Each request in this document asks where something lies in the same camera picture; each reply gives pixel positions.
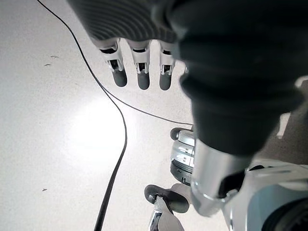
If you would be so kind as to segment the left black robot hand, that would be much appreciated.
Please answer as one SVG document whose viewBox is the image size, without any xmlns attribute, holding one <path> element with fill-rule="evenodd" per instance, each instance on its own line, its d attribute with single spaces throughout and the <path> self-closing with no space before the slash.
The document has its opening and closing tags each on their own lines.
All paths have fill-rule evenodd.
<svg viewBox="0 0 308 231">
<path fill-rule="evenodd" d="M 210 216 L 264 146 L 281 114 L 303 96 L 295 81 L 308 72 L 305 0 L 71 0 L 96 45 L 111 38 L 159 39 L 188 73 L 197 139 L 192 196 Z"/>
</svg>

